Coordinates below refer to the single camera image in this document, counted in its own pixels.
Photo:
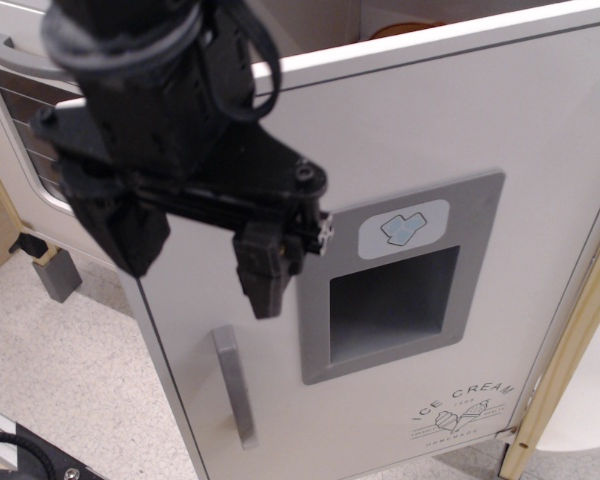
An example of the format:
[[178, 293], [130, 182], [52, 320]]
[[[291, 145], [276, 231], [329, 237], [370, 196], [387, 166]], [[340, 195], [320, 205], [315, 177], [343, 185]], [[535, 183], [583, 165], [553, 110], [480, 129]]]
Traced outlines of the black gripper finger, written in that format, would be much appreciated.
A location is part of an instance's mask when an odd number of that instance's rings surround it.
[[237, 274], [256, 319], [278, 317], [285, 289], [302, 270], [303, 244], [270, 222], [249, 222], [233, 238]]

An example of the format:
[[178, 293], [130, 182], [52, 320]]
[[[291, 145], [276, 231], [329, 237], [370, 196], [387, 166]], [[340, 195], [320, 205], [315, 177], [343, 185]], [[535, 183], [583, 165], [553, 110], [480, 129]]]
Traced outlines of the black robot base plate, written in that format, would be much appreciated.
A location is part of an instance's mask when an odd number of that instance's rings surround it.
[[[15, 433], [27, 440], [31, 441], [39, 447], [49, 458], [56, 478], [63, 479], [78, 479], [78, 480], [104, 480], [98, 472], [90, 466], [82, 463], [80, 460], [72, 457], [64, 450], [47, 442], [42, 437], [33, 433], [28, 428], [16, 424]], [[46, 479], [46, 471], [42, 463], [30, 452], [23, 447], [17, 448], [17, 470], [19, 472], [31, 474], [36, 479]]]

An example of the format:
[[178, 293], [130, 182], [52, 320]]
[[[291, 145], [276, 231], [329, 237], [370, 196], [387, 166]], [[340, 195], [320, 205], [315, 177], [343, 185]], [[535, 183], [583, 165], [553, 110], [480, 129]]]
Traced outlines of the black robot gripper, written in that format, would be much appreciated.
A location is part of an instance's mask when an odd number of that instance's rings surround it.
[[75, 217], [114, 264], [147, 274], [175, 214], [239, 233], [280, 224], [303, 255], [331, 235], [327, 177], [267, 133], [277, 47], [243, 1], [55, 1], [41, 38], [76, 106], [31, 121], [59, 156]]

